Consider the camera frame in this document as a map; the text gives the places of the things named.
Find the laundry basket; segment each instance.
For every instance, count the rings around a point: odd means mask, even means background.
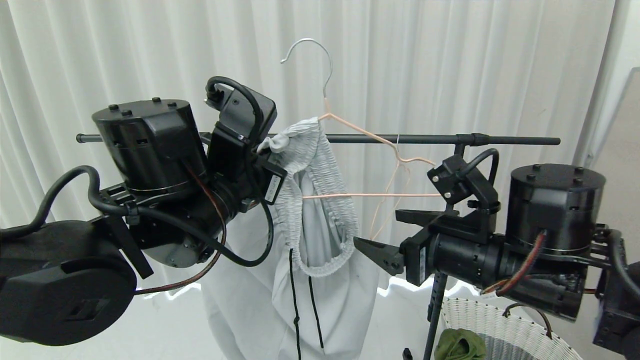
[[[484,339],[486,359],[490,360],[582,360],[564,340],[547,328],[518,316],[510,310],[475,300],[445,298],[442,323],[446,329],[467,329]]]

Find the brown basket handle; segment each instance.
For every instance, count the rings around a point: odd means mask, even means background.
[[[517,302],[516,302],[516,303],[514,303],[514,304],[511,304],[511,305],[507,306],[507,308],[504,310],[504,312],[502,313],[502,315],[503,315],[505,318],[509,318],[509,315],[511,315],[511,309],[513,309],[514,307],[518,307],[518,306],[531,307],[531,306],[527,306],[527,305],[524,305],[524,304],[519,304],[519,303],[517,303]],[[549,319],[547,318],[547,316],[546,316],[542,311],[540,311],[540,310],[538,310],[538,309],[535,309],[535,308],[533,308],[533,307],[531,307],[531,309],[534,309],[535,311],[537,311],[537,312],[538,312],[538,314],[540,314],[540,316],[542,316],[542,320],[544,320],[544,321],[545,321],[545,325],[547,326],[547,328],[546,328],[546,330],[547,330],[547,337],[548,337],[548,338],[550,338],[551,340],[553,340],[554,338],[553,338],[553,336],[551,335],[551,333],[552,333],[552,330],[551,330],[551,323],[549,322]]]

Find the silver metal hook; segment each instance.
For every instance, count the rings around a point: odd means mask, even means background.
[[[280,63],[284,64],[289,59],[289,56],[291,55],[291,52],[293,51],[293,48],[296,47],[301,42],[305,42],[305,41],[314,42],[319,47],[322,47],[322,50],[324,50],[324,52],[326,53],[327,57],[329,58],[329,76],[326,78],[326,81],[324,82],[324,86],[322,87],[322,94],[326,98],[326,85],[329,83],[329,80],[331,79],[331,75],[333,75],[333,59],[331,59],[331,54],[329,53],[329,50],[327,50],[326,47],[324,47],[322,44],[320,44],[316,39],[301,38],[300,40],[296,41],[295,43],[293,43],[293,45],[291,45],[291,47],[289,48],[289,51],[287,51],[287,56],[285,56],[284,59],[280,60]]]

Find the white label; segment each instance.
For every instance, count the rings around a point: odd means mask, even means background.
[[[420,283],[426,280],[427,276],[427,248],[420,249]]]
[[[278,192],[278,186],[280,186],[280,182],[282,178],[276,175],[271,176],[271,181],[269,182],[269,187],[267,188],[267,193],[264,195],[264,200],[268,202],[273,202],[273,199],[276,197],[276,193]]]
[[[495,291],[480,295],[480,299],[482,299],[482,300],[497,299],[497,297],[498,297],[498,295],[495,294]]]

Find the drawstring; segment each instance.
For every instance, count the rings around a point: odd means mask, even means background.
[[[296,312],[296,317],[293,319],[293,325],[296,327],[296,346],[298,347],[298,360],[302,360],[302,351],[300,349],[300,314],[298,313],[298,299],[296,298],[296,285],[293,280],[293,249],[289,249],[289,277],[291,278],[291,293],[293,294],[293,308]],[[320,339],[320,347],[324,348],[324,342],[322,340],[322,330],[320,329],[320,318],[318,317],[318,310],[316,308],[316,298],[314,296],[314,286],[309,277],[309,291],[311,292],[311,304],[314,307],[314,314],[316,316],[316,325],[318,328],[318,338]]]
[[[316,315],[316,325],[318,326],[318,338],[320,339],[320,348],[324,348],[322,341],[322,330],[320,330],[320,319],[318,318],[318,310],[316,309],[316,299],[314,298],[314,286],[311,284],[311,276],[309,277],[309,291],[311,292],[311,304],[314,306],[314,314]]]
[[[293,325],[296,327],[296,345],[298,346],[298,360],[302,360],[302,351],[300,351],[300,314],[298,313],[298,302],[296,300],[296,285],[293,282],[293,249],[289,249],[289,276],[291,276],[291,292],[293,293],[293,308],[296,310],[296,317],[293,319]]]

